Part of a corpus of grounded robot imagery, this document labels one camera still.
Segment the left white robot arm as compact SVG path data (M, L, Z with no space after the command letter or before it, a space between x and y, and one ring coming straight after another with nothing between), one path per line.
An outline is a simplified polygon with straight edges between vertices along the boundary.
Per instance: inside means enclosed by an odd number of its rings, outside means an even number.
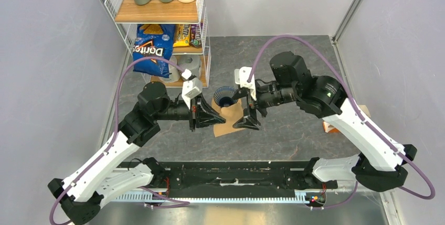
M185 92L176 100L170 99L163 83L146 84L110 139L73 174L48 184L70 223L88 223L106 204L127 191L156 188L167 182L165 169L153 157L111 177L124 159L160 131L158 123L163 120L187 121L191 130L225 123L204 99L197 80L185 82Z

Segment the brown paper coffee filter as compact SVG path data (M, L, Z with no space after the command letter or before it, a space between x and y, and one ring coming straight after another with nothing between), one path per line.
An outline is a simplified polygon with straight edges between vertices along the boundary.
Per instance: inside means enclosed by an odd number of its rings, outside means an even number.
M224 123L224 124L215 124L213 126L214 136L215 137L221 137L223 135L227 135L227 134L231 134L231 133L234 133L234 132L237 132L237 131L245 130L245 128L233 128L232 127L232 125L237 120L239 120L242 116L243 116L243 113L240 116L235 116L235 117L231 117L231 118L229 118L227 116L226 117L223 116L226 119L226 123Z

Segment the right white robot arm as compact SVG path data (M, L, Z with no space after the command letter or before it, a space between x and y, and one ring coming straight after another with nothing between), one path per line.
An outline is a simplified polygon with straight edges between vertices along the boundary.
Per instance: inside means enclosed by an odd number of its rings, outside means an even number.
M315 188L332 180L355 180L364 187L384 192L404 185L408 176L404 158L413 159L417 149L403 145L369 128L370 118L349 99L343 86L330 76L313 76L303 58L287 51L269 62L274 80L264 85L248 81L250 67L234 71L238 89L235 99L245 98L247 106L234 128L259 130L257 114L267 115L267 108L295 103L339 130L358 149L359 154L338 159L315 157L303 173L304 183Z

